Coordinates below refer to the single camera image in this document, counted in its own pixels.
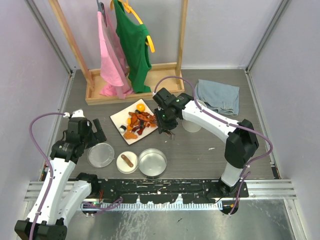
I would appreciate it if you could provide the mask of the metal tongs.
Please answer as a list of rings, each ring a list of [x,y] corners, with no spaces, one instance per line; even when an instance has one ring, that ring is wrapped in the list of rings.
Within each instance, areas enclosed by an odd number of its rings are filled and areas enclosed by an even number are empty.
[[[175,138],[175,134],[172,132],[172,130],[166,130],[162,134],[165,134],[170,140],[173,140]]]

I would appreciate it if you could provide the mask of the white square plate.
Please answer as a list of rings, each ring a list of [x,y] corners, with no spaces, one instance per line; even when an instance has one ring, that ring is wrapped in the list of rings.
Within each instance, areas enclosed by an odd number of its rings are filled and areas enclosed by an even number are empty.
[[[132,145],[136,142],[138,142],[139,140],[145,138],[146,136],[150,135],[152,132],[154,132],[155,130],[158,129],[157,126],[153,127],[153,126],[149,126],[146,127],[142,134],[139,135],[138,133],[135,133],[137,135],[136,139],[125,139],[124,137],[124,132],[121,132],[120,127],[121,126],[126,126],[128,125],[128,118],[130,117],[129,112],[134,112],[134,110],[136,110],[137,105],[138,104],[143,104],[145,106],[145,111],[149,114],[153,115],[153,112],[151,111],[151,109],[149,108],[149,106],[146,104],[146,102],[141,98],[138,101],[132,103],[131,105],[123,108],[122,110],[118,111],[117,113],[113,114],[110,116],[111,121],[113,122],[114,126],[116,127],[116,129],[118,130],[118,132],[120,133],[121,137],[124,139],[124,141],[128,144],[128,145]]]

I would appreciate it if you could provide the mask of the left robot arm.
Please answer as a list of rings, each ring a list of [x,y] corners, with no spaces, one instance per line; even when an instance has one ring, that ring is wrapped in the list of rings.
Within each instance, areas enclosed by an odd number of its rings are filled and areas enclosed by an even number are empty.
[[[25,220],[18,220],[14,231],[22,240],[64,240],[68,224],[83,200],[95,198],[100,184],[95,174],[81,172],[71,190],[63,196],[67,182],[86,149],[107,140],[100,121],[73,114],[62,139],[46,159],[48,173],[37,200]]]

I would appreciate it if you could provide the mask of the blue denim cloth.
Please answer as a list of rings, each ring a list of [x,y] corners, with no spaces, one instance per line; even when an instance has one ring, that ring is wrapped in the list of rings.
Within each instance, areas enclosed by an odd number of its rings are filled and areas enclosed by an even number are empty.
[[[237,116],[239,114],[240,88],[229,84],[199,79],[195,86],[196,99],[218,114]]]

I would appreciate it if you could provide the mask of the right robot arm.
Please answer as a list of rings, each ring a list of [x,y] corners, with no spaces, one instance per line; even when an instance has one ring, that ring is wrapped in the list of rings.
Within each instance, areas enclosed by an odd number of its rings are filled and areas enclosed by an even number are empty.
[[[237,191],[246,164],[259,148],[258,132],[252,123],[247,119],[238,122],[224,117],[199,105],[186,93],[175,96],[165,88],[154,93],[153,100],[158,105],[153,115],[160,134],[170,134],[178,126],[177,120],[181,119],[204,128],[225,143],[224,158],[227,164],[218,184],[220,193],[231,197]]]

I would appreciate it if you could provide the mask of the tall metal container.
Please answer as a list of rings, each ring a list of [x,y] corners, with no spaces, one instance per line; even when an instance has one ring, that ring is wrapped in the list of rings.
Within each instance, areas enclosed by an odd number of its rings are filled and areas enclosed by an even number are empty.
[[[203,115],[196,104],[194,104],[192,107],[188,106],[187,109],[189,111],[192,110],[193,115],[196,116],[197,118]],[[184,118],[182,120],[182,126],[187,132],[196,133],[202,128],[202,126],[199,125],[198,122],[199,122],[198,120],[194,122]]]

